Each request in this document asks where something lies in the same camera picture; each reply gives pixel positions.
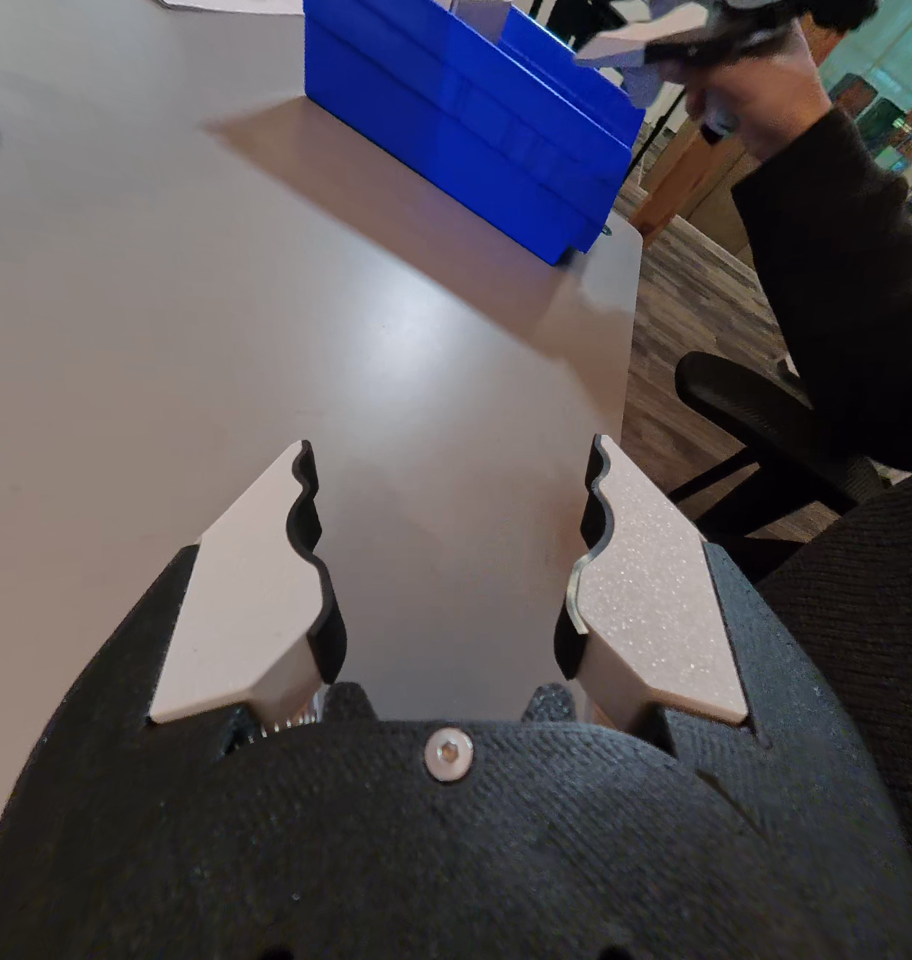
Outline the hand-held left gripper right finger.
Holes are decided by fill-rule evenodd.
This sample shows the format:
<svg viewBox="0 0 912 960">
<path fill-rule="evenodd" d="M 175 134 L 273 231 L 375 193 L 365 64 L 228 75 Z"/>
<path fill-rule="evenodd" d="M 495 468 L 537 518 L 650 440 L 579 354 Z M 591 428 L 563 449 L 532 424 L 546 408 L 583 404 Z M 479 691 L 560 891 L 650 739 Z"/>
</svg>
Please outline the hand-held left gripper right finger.
<svg viewBox="0 0 912 960">
<path fill-rule="evenodd" d="M 555 657 L 587 719 L 622 732 L 654 709 L 727 726 L 750 710 L 692 522 L 607 435 L 593 438 L 581 535 Z"/>
</svg>

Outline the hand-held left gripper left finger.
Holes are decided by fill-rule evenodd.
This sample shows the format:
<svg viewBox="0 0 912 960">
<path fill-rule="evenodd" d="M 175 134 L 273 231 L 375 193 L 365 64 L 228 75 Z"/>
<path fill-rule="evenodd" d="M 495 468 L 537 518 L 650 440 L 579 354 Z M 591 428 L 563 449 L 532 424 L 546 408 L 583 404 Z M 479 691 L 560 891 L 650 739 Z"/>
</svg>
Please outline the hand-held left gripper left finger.
<svg viewBox="0 0 912 960">
<path fill-rule="evenodd" d="M 295 724 L 338 678 L 346 632 L 318 557 L 314 450 L 291 444 L 202 534 L 151 701 L 155 724 L 244 705 Z"/>
</svg>

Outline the white cardboard mailer box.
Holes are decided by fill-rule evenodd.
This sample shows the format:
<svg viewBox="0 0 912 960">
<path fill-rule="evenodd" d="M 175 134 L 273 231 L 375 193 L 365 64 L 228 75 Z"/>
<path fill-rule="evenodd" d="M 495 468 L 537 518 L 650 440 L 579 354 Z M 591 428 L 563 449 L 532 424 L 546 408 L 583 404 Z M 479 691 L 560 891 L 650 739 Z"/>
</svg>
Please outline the white cardboard mailer box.
<svg viewBox="0 0 912 960">
<path fill-rule="evenodd" d="M 511 1 L 452 1 L 450 12 L 492 44 L 497 44 L 513 10 Z"/>
</svg>

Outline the blue plastic bin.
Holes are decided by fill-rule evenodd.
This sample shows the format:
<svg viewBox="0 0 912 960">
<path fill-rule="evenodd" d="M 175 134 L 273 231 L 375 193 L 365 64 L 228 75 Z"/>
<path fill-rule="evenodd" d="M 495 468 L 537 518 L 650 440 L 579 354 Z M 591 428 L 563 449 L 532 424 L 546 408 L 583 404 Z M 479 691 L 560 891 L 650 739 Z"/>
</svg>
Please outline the blue plastic bin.
<svg viewBox="0 0 912 960">
<path fill-rule="evenodd" d="M 316 104 L 554 266 L 587 253 L 646 110 L 517 7 L 490 43 L 433 1 L 305 2 Z"/>
</svg>

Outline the person's right forearm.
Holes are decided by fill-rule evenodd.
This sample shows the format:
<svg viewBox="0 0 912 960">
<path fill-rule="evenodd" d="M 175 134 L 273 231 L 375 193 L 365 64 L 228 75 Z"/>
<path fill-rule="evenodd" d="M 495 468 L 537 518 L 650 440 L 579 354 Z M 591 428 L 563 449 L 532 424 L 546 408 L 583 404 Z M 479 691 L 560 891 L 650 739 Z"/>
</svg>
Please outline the person's right forearm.
<svg viewBox="0 0 912 960">
<path fill-rule="evenodd" d="M 762 289 L 822 429 L 912 472 L 907 186 L 832 109 L 732 189 Z"/>
</svg>

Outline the grey desk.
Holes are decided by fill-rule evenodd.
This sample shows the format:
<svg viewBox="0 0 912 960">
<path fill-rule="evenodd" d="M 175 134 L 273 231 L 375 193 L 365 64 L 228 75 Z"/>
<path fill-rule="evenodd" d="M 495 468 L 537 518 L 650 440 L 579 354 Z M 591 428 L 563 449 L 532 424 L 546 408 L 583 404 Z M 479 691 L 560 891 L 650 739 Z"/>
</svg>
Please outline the grey desk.
<svg viewBox="0 0 912 960">
<path fill-rule="evenodd" d="M 0 816 L 152 581 L 313 445 L 341 680 L 516 720 L 641 267 L 548 266 L 303 95 L 300 17 L 0 2 Z"/>
</svg>

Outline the person's right hand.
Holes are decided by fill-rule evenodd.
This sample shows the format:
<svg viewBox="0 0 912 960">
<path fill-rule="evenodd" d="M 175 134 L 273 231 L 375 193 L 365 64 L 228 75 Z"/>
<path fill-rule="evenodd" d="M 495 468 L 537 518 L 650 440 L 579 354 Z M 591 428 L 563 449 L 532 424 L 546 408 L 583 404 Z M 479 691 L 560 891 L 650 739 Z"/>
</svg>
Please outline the person's right hand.
<svg viewBox="0 0 912 960">
<path fill-rule="evenodd" d="M 771 52 L 707 68 L 681 66 L 676 73 L 689 116 L 703 122 L 710 106 L 721 107 L 735 119 L 746 152 L 760 163 L 787 149 L 833 108 L 798 20 Z"/>
</svg>

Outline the black office chair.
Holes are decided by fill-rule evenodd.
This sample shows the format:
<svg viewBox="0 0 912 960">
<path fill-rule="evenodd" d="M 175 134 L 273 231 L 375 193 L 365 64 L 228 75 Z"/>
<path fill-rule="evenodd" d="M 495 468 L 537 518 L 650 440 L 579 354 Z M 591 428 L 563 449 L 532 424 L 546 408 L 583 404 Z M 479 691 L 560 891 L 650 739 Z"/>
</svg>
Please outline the black office chair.
<svg viewBox="0 0 912 960">
<path fill-rule="evenodd" d="M 814 503 L 843 516 L 887 491 L 870 459 L 826 444 L 813 410 L 754 370 L 703 352 L 676 367 L 679 399 L 742 448 L 668 497 L 675 504 L 750 466 L 755 472 L 695 520 L 710 542 L 742 538 Z"/>
</svg>

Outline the blue-edged paper sheet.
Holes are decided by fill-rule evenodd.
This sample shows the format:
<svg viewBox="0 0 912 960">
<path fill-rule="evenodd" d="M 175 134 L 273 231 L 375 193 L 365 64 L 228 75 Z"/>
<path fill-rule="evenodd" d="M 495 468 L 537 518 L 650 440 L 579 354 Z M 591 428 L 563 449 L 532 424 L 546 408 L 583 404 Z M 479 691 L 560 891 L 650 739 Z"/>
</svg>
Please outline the blue-edged paper sheet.
<svg viewBox="0 0 912 960">
<path fill-rule="evenodd" d="M 270 17 L 302 17 L 304 15 L 303 1 L 156 1 L 155 3 L 168 10 L 207 14 Z"/>
</svg>

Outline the wooden post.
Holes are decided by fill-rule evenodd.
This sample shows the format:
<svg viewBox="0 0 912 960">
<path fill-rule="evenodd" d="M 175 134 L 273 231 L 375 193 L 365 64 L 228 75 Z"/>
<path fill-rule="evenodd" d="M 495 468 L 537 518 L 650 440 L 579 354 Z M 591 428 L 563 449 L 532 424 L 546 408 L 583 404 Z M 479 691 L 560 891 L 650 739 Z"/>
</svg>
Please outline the wooden post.
<svg viewBox="0 0 912 960">
<path fill-rule="evenodd" d="M 710 144 L 696 122 L 685 121 L 644 178 L 646 196 L 630 216 L 643 249 L 652 246 L 678 214 L 692 211 L 744 152 L 739 138 Z"/>
</svg>

